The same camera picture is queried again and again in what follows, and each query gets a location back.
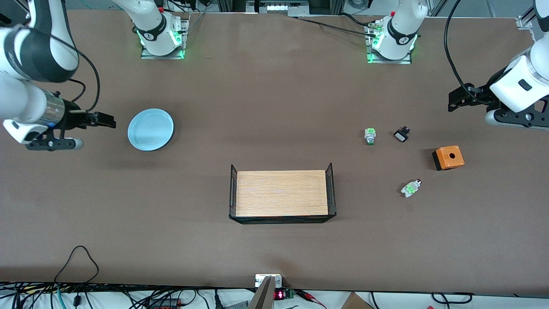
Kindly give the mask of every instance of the wire mesh side panel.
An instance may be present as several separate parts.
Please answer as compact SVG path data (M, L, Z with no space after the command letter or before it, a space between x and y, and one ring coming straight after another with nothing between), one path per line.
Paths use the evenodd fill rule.
M237 215L237 170L231 164L231 195L229 199L229 218Z
M335 216L335 189L334 189L334 173L332 163L328 165L326 170L326 195L328 197L328 215Z

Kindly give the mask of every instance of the cardboard box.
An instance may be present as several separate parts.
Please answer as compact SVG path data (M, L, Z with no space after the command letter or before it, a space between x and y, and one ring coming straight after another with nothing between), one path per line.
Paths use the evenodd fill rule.
M360 296L355 292L351 292L351 295L347 298L341 309L373 309L368 305Z

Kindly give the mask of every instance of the silver metal cylinder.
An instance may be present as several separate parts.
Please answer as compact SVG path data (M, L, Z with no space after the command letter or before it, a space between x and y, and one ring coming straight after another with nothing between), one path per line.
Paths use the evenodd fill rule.
M43 90L46 95L46 110L44 114L36 121L36 124L53 127L61 121L65 115L65 103L63 99L56 97L53 93Z

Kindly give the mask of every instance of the black cord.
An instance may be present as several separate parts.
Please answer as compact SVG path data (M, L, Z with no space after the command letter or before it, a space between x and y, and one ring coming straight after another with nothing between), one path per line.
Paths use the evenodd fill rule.
M461 0L457 0L456 3L453 5L452 10L450 11L450 14L448 15L448 19L446 19L446 26L444 27L444 51L446 52L446 58L448 59L448 62L450 63L450 66L452 68L453 74L456 76L457 81L460 83L461 87L465 90L465 92L471 97L471 99L485 105L490 105L490 103L479 100L475 97L474 94L472 94L469 89L465 86L463 83L463 80L461 79L460 75L457 72L456 66L454 65L452 61L452 57L450 57L450 51L448 50L448 27L450 26L450 20L452 19L453 13L455 12L457 5L461 2Z
M72 82L75 82L77 84L82 85L82 91L80 92L80 94L77 97L75 97L74 99L72 99L73 102L76 102L76 100L78 100L84 94L84 92L86 92L86 84L84 84L80 80L76 80L76 79L72 79L72 78L69 78L69 81L72 81Z
M101 92L101 82L99 81L99 73L97 72L97 68L96 68L96 66L93 64L93 62L92 62L84 53L82 53L81 51L79 51L76 47L72 46L71 44L68 44L67 42L61 40L60 38L58 38L58 37L56 37L56 36L54 36L54 35L52 35L52 34L46 33L46 32L44 32L44 31L42 31L42 30L38 30L38 29L35 29L35 28L30 28L30 27L28 27L28 26L23 26L23 27L21 27L21 29L27 29L27 30L29 30L29 31L34 31L34 32L39 33L39 34L41 34L41 35L45 35L45 36L51 37L51 38L53 38L54 40L56 40L56 41L62 43L63 45L69 47L70 49L72 49L73 51L75 51L76 53L78 53L80 56L82 56L82 58L84 58L84 59L88 62L89 66L92 67L93 73L96 75L96 82L97 82L96 99L95 99L95 101L93 102L92 106L86 110L86 112L92 111L92 110L96 107L97 102L99 101L99 93Z
M19 309L20 302L21 297L19 296L19 292L17 291L17 284L15 284L15 295L13 296L12 309Z
M13 295L15 295L15 293L13 294L6 294L4 296L1 296L0 299L5 299L5 298L8 298L8 297L12 297Z
M93 280L95 277L97 277L97 275L99 274L99 266L97 265L97 263L95 262L95 260L92 258L92 256L89 254L89 251L88 251L88 248L82 246L82 245L78 245L76 247L73 248L73 250L70 252L70 255L69 255L69 258L67 259L67 261L65 262L65 265L63 265L63 267L61 268L61 270L57 273L57 275L55 275L55 278L53 278L53 282L56 283L56 284L59 284L59 282L57 281L57 277L59 277L59 275L61 274L61 272L63 272L63 270L65 270L65 267L67 267L67 265L69 264L70 262L70 259L72 258L72 255L74 254L74 251L76 251L76 249L78 248L82 248L86 251L86 254L88 255L88 258L90 261L92 261L93 265L95 265L96 267L96 273L95 275L93 275L93 277L89 278L88 280L84 281L82 284L87 284L89 283L91 280Z
M86 300L88 301L88 306L90 309L93 309L92 302L89 301L88 292L84 290L84 295L86 296Z
M159 297L160 295L162 295L162 294L164 294L164 293L166 293L166 292L169 292L170 290L172 290L172 289L171 289L171 288L167 288L167 289L164 288L164 289L157 290L157 291L153 292L151 295L149 295L149 296L147 296L147 297L144 297L144 298L142 298L141 300L137 301L135 304L133 304L133 305L132 305L130 308L128 308L128 309L133 309L133 308L137 309L138 306L143 306L143 307L147 306L147 307L148 307L150 301L151 301L153 298Z
M53 291L51 293L49 293L49 304L51 305L51 307L53 309Z
M194 9L193 9L192 7L189 7L189 6L187 6L187 5L178 4L178 3L176 3L176 2L173 1L173 0L168 0L168 2L173 3L175 6L177 6L178 8L180 8L183 12L186 12L184 9L191 9L191 10L196 10L196 11L200 12L200 10L197 9L197 8L194 8Z
M302 20L302 21L307 21L309 23L313 23L313 24L317 24L317 25L321 25L321 26L326 26L326 27L329 27L329 28L334 28L334 29L337 29L337 30L340 30L340 31L346 31L346 32L365 35L365 36L369 36L369 37L376 37L374 34L369 34L369 33L365 33L365 32L360 32L360 31L345 29L345 28L341 28L341 27L337 27L337 26L333 26L333 25L328 25L328 24L321 23L321 22L315 21L315 20L303 19L303 18L298 18L298 17L294 17L294 18L296 18L298 20Z
M442 296L442 298L444 299L444 301L440 301L438 299L436 299L435 295L440 295ZM454 305L465 305L465 304L468 304L470 303L472 300L473 300L473 294L465 294L467 296L469 296L468 299L464 300L464 301L448 301L448 298L446 298L446 295L444 295L444 293L441 293L441 292L432 292L431 293L431 298L441 304L441 305L446 305L446 307L448 309L450 309L450 304L454 304Z
M184 290L179 291L179 295L177 295L177 299L179 299L179 297L181 296L181 292L183 292L183 291L184 291ZM185 307L185 306L189 305L191 302L193 302L194 299L197 298L197 291L196 291L196 290L193 290L193 291L194 291L193 299L191 299L191 301L188 302L188 303L186 303L186 304L181 304L181 305L179 305L178 307Z
M357 20L357 19L356 19L353 15L351 15L351 14L347 14L347 13L345 13L345 12L341 12L340 14L343 15L343 16L347 16L347 17L350 18L353 22L355 22L355 23L357 23L357 24L359 24L359 25L361 25L361 26L364 26L364 27L367 27L369 24L372 24L372 23L375 23L375 22L376 22L375 20L372 20L372 21L370 21L370 22L368 22L368 23L363 23L363 22Z
M370 292L370 295L372 295L372 301L374 303L374 306L376 307L376 309L379 309L377 303L376 303L376 298L374 297L374 292Z
M200 291L197 291L197 294L198 294L198 296L202 297L202 299L206 302L206 307L207 307L208 309L210 309L210 305L208 305L208 301L206 300L206 298L204 298L204 296L202 296L202 295L200 294Z

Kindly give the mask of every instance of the wooden board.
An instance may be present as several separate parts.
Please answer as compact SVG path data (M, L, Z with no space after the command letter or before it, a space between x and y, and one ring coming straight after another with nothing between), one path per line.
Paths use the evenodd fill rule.
M237 217L328 214L324 170L238 172Z

